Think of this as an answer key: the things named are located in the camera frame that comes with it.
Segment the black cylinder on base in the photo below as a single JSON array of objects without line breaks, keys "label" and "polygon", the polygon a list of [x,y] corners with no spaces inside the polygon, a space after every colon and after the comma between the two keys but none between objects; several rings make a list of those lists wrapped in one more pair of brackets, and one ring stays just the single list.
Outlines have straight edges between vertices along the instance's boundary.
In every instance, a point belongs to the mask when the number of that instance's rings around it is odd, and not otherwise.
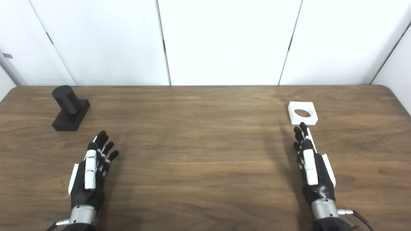
[{"label": "black cylinder on base", "polygon": [[52,95],[66,115],[74,115],[83,107],[73,89],[68,85],[57,87]]},{"label": "black cylinder on base", "polygon": [[61,108],[53,122],[56,131],[72,131],[79,129],[90,103],[86,99],[78,99],[73,89],[68,85],[57,87],[52,93]]}]

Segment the circular hole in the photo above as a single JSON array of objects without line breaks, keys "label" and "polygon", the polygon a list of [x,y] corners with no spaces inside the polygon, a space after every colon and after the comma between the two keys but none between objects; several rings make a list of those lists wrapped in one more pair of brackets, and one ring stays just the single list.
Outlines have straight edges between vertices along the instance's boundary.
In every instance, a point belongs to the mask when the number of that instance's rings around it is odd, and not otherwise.
[{"label": "circular hole", "polygon": [[307,111],[304,111],[304,110],[301,110],[301,109],[296,109],[296,110],[294,110],[294,112],[297,115],[302,116],[302,117],[310,117],[311,116]]}]

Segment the white block with hole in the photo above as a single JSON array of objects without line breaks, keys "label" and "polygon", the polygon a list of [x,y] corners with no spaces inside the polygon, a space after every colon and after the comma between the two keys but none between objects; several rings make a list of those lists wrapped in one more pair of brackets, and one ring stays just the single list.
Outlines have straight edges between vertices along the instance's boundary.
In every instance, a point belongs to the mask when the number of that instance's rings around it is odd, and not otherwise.
[{"label": "white block with hole", "polygon": [[[295,110],[304,110],[310,114],[310,117],[299,116]],[[299,125],[301,122],[304,122],[306,125],[315,125],[318,120],[317,112],[312,102],[290,102],[288,112],[291,124],[293,125]]]}]

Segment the silver cylindrical wrist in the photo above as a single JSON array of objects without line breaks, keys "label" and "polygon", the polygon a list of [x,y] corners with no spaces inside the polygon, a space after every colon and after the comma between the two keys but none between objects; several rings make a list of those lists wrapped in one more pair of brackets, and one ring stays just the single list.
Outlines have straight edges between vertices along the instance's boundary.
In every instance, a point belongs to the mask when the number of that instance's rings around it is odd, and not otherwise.
[{"label": "silver cylindrical wrist", "polygon": [[326,217],[339,217],[335,202],[331,199],[321,198],[311,203],[315,220]]},{"label": "silver cylindrical wrist", "polygon": [[96,218],[96,209],[93,206],[75,206],[72,209],[70,216],[70,224],[72,223],[87,223],[93,224]]}]

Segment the white plastic panel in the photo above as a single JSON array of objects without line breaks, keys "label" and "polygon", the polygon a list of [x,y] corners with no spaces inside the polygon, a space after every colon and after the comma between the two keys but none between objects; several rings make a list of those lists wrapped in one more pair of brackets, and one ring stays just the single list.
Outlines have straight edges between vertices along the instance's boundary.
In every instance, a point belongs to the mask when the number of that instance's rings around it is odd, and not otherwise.
[{"label": "white plastic panel", "polygon": [[168,85],[154,0],[31,0],[77,85]]},{"label": "white plastic panel", "polygon": [[10,79],[9,75],[4,71],[4,69],[0,66],[0,101],[4,98],[4,96],[9,93],[9,91],[14,88],[16,85]]},{"label": "white plastic panel", "polygon": [[74,85],[28,0],[0,0],[0,63],[21,85]]},{"label": "white plastic panel", "polygon": [[280,84],[370,84],[410,21],[410,0],[303,1]]},{"label": "white plastic panel", "polygon": [[159,0],[172,85],[277,85],[301,0]]},{"label": "white plastic panel", "polygon": [[372,84],[390,88],[411,115],[411,29],[402,37]]}]

